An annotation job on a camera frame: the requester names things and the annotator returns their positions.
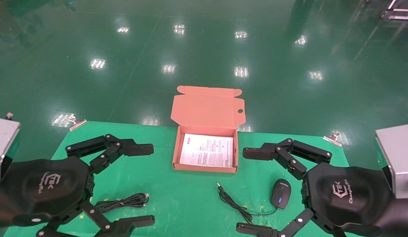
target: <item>box flap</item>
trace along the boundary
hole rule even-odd
[[[178,86],[171,119],[181,126],[237,128],[246,122],[240,89]]]

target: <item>open cardboard box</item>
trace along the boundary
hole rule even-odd
[[[185,171],[236,173],[239,144],[238,126],[246,122],[245,101],[235,98],[240,89],[178,86],[182,95],[173,100],[171,119],[179,124],[176,135],[173,168]],[[233,138],[233,166],[231,168],[204,167],[180,164],[185,133]]]

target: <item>green work surface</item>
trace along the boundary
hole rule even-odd
[[[153,155],[123,156],[95,177],[96,186],[91,201],[93,204],[105,199],[126,198],[138,192],[150,194],[150,201],[144,208],[121,208],[105,215],[111,222],[118,218],[155,216],[155,225],[138,228],[133,232],[133,236],[246,236],[236,232],[236,223],[244,222],[244,219],[237,210],[219,199],[217,183],[220,183],[238,204],[246,206],[250,213],[269,213],[274,209],[270,203],[274,182],[279,178],[290,182],[292,195],[287,208],[278,210],[271,216],[256,216],[253,220],[256,225],[282,230],[303,211],[301,181],[293,178],[275,161],[247,160],[240,152],[237,174],[173,170],[172,156],[176,132],[176,127],[89,121],[68,133],[52,159],[64,159],[65,147],[70,144],[107,133],[117,138],[133,138],[139,144],[153,144]],[[333,154],[332,165],[348,166],[342,148],[323,140],[322,137],[240,132],[239,147],[240,150],[244,147],[260,147],[265,142],[277,143],[286,138],[328,150]],[[83,160],[89,162],[94,157],[96,154]],[[299,160],[308,168],[314,166],[311,162]],[[9,228],[5,237],[34,237],[40,228],[42,225]],[[99,228],[87,215],[81,214],[69,224],[61,226],[59,231],[90,237],[94,236]],[[330,235],[313,222],[309,222],[295,236]]]

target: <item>black mouse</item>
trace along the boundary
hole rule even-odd
[[[271,204],[274,206],[285,209],[288,204],[288,200],[291,195],[290,183],[285,179],[279,179],[276,181],[273,187],[273,194],[271,195]]]

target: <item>mouse cable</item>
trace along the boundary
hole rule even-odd
[[[116,201],[98,201],[94,207],[104,214],[120,207],[145,207],[149,199],[150,196],[148,194],[138,193]]]
[[[236,204],[234,200],[225,192],[225,190],[220,184],[217,184],[217,188],[220,191],[219,192],[220,199],[223,202],[229,204],[234,209],[238,210],[248,224],[252,224],[252,216],[269,216],[274,214],[278,209],[278,207],[276,207],[274,211],[266,214],[250,214],[249,212],[246,211],[247,210],[246,207],[241,207],[238,204]]]

